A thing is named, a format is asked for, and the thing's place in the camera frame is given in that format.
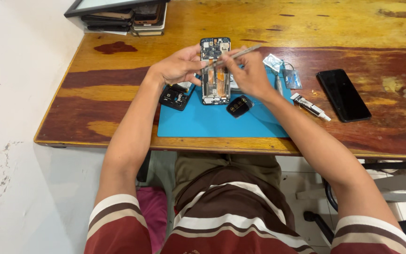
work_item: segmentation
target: wooden tabletop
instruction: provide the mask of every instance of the wooden tabletop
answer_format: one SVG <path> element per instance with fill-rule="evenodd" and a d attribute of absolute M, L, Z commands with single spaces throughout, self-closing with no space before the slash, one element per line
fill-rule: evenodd
<path fill-rule="evenodd" d="M 164 36 L 87 33 L 34 141 L 106 147 L 149 66 L 201 38 L 222 36 L 231 38 L 231 48 L 261 42 L 263 55 L 292 63 L 303 84 L 298 92 L 332 120 L 302 112 L 356 156 L 406 158 L 406 0 L 172 1 Z M 370 120 L 336 117 L 315 75 L 338 68 L 367 104 Z M 300 154 L 289 138 L 158 137 L 159 111 L 158 105 L 154 150 Z"/>

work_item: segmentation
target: picture frame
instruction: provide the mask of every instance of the picture frame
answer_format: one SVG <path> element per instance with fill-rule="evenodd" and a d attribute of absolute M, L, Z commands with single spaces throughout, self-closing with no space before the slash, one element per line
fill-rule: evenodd
<path fill-rule="evenodd" d="M 170 0 L 76 0 L 64 13 L 66 18 L 83 16 L 118 9 L 167 3 Z"/>

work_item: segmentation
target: striped shirt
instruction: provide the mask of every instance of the striped shirt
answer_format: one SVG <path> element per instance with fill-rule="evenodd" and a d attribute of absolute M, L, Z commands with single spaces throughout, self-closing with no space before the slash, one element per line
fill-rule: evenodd
<path fill-rule="evenodd" d="M 367 216 L 341 218 L 332 254 L 406 254 L 406 235 Z M 315 251 L 295 232 L 284 195 L 233 167 L 206 171 L 176 198 L 174 229 L 161 253 L 281 253 Z M 151 253 L 147 224 L 128 194 L 102 200 L 92 211 L 85 254 Z"/>

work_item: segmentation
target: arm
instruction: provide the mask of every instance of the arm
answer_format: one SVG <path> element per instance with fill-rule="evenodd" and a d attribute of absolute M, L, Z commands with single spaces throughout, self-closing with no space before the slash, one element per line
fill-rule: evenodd
<path fill-rule="evenodd" d="M 374 181 L 347 147 L 270 86 L 260 53 L 243 55 L 236 59 L 238 62 L 229 55 L 223 60 L 240 89 L 264 103 L 308 163 L 330 183 L 338 199 L 340 218 L 370 216 L 400 228 Z"/>
<path fill-rule="evenodd" d="M 135 179 L 150 147 L 153 118 L 165 84 L 191 81 L 205 66 L 197 55 L 200 46 L 177 51 L 150 67 L 128 111 L 110 140 L 100 175 L 95 205 L 116 194 L 136 196 Z"/>

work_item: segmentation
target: white wall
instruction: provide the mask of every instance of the white wall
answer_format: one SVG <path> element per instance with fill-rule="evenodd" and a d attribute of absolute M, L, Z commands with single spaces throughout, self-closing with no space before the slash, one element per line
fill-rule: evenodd
<path fill-rule="evenodd" d="M 82 253 L 104 150 L 33 143 L 82 39 L 74 0 L 0 0 L 0 253 Z"/>

